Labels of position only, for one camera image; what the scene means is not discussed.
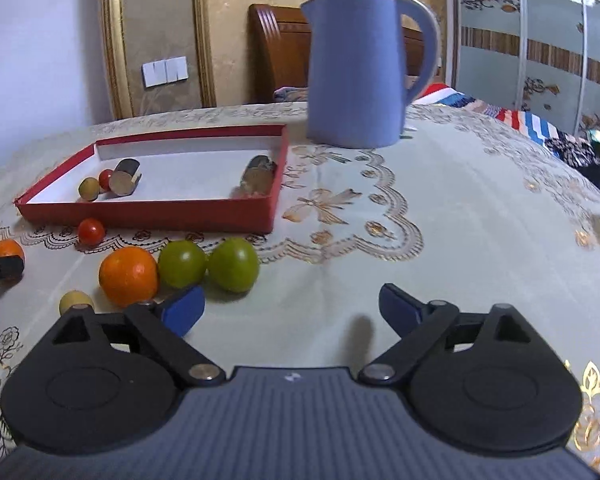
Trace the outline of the pale yellow longan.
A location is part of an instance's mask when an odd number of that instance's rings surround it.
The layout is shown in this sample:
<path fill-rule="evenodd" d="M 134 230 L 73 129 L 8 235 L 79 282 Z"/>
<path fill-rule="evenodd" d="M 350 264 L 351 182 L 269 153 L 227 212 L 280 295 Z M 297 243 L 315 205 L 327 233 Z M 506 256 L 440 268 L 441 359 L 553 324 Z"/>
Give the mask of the pale yellow longan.
<path fill-rule="evenodd" d="M 86 292 L 80 290 L 69 290 L 59 300 L 59 315 L 64 315 L 70 309 L 94 308 L 93 299 Z"/>

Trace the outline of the sugarcane piece at tray right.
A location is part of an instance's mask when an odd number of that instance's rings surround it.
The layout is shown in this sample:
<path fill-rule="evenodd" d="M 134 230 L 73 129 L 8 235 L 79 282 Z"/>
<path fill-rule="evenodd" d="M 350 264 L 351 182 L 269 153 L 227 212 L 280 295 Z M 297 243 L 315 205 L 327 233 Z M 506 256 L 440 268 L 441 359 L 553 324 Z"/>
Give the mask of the sugarcane piece at tray right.
<path fill-rule="evenodd" d="M 266 155 L 257 155 L 248 162 L 240 178 L 243 196 L 267 196 L 271 192 L 277 165 Z"/>

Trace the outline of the embroidered cream tablecloth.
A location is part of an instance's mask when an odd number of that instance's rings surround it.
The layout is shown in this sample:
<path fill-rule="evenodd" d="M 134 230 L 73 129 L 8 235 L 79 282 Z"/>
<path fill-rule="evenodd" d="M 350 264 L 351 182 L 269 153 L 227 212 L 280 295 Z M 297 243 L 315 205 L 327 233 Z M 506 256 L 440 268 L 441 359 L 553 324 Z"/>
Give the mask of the embroidered cream tablecloth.
<path fill-rule="evenodd" d="M 467 310 L 508 302 L 577 379 L 583 411 L 569 445 L 600 470 L 600 191 L 502 122 L 438 104 L 412 106 L 404 139 L 373 151 L 309 143 L 302 103 L 152 115 L 29 143 L 0 167 L 0 239 L 27 257 L 23 283 L 0 289 L 0 394 L 64 292 L 94 292 L 112 250 L 156 252 L 168 240 L 122 231 L 84 254 L 72 231 L 23 223 L 19 193 L 96 140 L 276 122 L 291 151 L 274 229 L 252 238 L 260 278 L 242 299 L 212 294 L 187 341 L 225 367 L 357 370 L 396 341 L 377 310 L 385 282 Z M 0 460 L 13 446 L 0 410 Z"/>

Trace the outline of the red cherry tomato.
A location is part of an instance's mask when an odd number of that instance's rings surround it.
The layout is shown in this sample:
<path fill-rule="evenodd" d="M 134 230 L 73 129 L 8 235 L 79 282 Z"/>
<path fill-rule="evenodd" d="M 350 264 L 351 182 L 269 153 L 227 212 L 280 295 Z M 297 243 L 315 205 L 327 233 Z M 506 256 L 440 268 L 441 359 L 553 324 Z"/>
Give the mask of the red cherry tomato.
<path fill-rule="evenodd" d="M 86 218 L 78 226 L 78 239 L 82 246 L 98 246 L 104 240 L 105 235 L 106 229 L 97 219 Z"/>
<path fill-rule="evenodd" d="M 114 172 L 111 169 L 104 169 L 98 175 L 98 183 L 102 192 L 110 191 L 110 178 Z"/>

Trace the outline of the blue electric kettle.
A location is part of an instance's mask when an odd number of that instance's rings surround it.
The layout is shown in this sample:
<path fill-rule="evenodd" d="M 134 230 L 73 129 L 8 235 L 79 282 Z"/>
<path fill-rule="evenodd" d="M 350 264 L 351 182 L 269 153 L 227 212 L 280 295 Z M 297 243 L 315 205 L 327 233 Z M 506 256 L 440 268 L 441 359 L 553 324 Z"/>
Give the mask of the blue electric kettle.
<path fill-rule="evenodd" d="M 419 0 L 308 0 L 311 31 L 308 137 L 340 148 L 385 148 L 402 136 L 406 109 L 437 73 L 440 28 Z M 402 18 L 424 40 L 415 82 L 407 82 Z"/>

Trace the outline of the dark sugarcane piece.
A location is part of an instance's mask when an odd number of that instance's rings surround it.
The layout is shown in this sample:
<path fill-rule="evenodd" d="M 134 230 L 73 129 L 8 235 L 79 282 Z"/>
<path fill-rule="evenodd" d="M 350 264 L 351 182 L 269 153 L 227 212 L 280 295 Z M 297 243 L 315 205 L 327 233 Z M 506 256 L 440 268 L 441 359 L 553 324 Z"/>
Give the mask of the dark sugarcane piece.
<path fill-rule="evenodd" d="M 129 196 L 135 191 L 141 177 L 140 162 L 137 159 L 121 159 L 109 178 L 110 191 L 115 196 Z"/>

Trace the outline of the yellow-green longan in tray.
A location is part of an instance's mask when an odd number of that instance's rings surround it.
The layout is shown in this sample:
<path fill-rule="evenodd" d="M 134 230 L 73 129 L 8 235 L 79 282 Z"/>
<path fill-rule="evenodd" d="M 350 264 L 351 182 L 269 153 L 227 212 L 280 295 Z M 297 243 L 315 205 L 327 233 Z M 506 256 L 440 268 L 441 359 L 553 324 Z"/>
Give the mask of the yellow-green longan in tray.
<path fill-rule="evenodd" d="M 80 199 L 84 202 L 94 202 L 100 194 L 99 180 L 94 177 L 83 179 L 78 187 L 78 192 Z"/>

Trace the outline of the white wall switch panel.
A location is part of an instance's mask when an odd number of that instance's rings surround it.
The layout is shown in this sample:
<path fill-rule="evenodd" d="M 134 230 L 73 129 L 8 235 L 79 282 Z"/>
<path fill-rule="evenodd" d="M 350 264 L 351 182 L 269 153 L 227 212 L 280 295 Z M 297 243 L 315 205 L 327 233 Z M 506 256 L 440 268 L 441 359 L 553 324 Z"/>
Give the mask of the white wall switch panel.
<path fill-rule="evenodd" d="M 167 58 L 152 61 L 142 66 L 142 75 L 146 88 L 158 87 L 163 84 L 173 84 L 188 79 L 187 58 Z"/>

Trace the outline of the green tomato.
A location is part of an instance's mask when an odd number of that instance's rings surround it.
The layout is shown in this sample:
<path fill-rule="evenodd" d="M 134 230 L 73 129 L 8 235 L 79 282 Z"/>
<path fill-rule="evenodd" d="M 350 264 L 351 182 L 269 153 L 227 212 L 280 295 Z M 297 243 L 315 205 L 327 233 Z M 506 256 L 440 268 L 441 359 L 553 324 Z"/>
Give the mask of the green tomato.
<path fill-rule="evenodd" d="M 190 240 L 174 240 L 162 248 L 158 269 L 160 280 L 171 288 L 199 285 L 207 271 L 207 256 Z"/>
<path fill-rule="evenodd" d="M 210 280 L 220 289 L 245 294 L 256 284 L 260 261 L 253 246 L 239 237 L 224 240 L 208 260 Z"/>

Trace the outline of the red cherry tomato in tray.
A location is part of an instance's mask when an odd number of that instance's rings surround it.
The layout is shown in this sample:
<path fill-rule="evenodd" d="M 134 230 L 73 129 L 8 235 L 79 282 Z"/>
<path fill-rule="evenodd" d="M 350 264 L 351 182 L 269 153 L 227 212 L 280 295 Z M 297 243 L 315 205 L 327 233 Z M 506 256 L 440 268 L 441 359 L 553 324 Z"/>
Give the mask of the red cherry tomato in tray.
<path fill-rule="evenodd" d="M 110 191 L 110 178 L 114 172 L 111 169 L 104 169 L 98 175 L 98 183 L 102 192 Z"/>

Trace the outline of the wooden bed headboard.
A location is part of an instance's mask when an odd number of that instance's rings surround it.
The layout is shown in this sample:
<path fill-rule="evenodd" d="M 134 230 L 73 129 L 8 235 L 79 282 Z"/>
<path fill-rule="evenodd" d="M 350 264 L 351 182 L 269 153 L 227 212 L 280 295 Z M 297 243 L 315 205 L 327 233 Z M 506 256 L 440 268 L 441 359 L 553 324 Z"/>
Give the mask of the wooden bed headboard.
<path fill-rule="evenodd" d="M 308 90 L 311 31 L 300 8 L 253 4 L 249 7 L 252 45 L 256 60 L 252 68 L 254 96 L 258 103 L 272 103 L 277 90 L 286 87 Z M 424 40 L 422 33 L 403 27 L 407 82 L 418 77 Z"/>

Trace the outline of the red shallow box tray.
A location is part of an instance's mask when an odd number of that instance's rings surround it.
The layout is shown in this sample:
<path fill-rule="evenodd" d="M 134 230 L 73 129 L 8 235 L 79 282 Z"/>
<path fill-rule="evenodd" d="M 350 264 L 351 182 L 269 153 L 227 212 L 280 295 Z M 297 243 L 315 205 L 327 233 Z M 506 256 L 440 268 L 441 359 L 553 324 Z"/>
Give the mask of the red shallow box tray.
<path fill-rule="evenodd" d="M 289 139 L 281 124 L 239 125 L 132 134 L 87 145 L 20 195 L 15 205 L 32 224 L 76 226 L 95 218 L 106 228 L 268 233 L 282 187 Z M 268 192 L 245 196 L 239 183 L 250 160 L 275 164 Z M 135 162 L 134 191 L 89 202 L 79 185 Z"/>

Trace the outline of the large orange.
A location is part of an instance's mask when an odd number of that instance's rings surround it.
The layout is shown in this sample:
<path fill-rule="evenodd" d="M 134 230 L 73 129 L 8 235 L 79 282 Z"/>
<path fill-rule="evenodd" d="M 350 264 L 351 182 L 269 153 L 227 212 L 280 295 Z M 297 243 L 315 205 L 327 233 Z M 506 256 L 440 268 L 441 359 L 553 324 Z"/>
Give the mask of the large orange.
<path fill-rule="evenodd" d="M 159 289 L 158 266 L 145 249 L 116 249 L 99 266 L 99 286 L 117 308 L 153 300 Z"/>

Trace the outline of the patterned wardrobe sliding doors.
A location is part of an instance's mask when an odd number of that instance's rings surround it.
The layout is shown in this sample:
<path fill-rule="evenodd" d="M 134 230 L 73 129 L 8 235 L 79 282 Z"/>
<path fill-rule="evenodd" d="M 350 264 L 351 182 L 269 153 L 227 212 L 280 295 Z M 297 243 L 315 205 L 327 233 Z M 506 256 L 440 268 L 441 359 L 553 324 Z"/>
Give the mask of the patterned wardrobe sliding doors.
<path fill-rule="evenodd" d="M 600 130 L 600 0 L 450 0 L 449 77 L 564 133 Z"/>

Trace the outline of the small orange mandarin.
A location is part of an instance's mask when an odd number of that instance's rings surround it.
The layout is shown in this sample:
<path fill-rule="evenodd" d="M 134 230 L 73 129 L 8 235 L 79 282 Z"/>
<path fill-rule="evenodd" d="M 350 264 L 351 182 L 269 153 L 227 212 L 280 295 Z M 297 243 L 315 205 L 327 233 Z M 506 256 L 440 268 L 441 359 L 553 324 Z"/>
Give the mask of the small orange mandarin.
<path fill-rule="evenodd" d="M 11 238 L 0 240 L 0 258 L 5 257 L 19 257 L 21 261 L 26 260 L 20 244 Z"/>

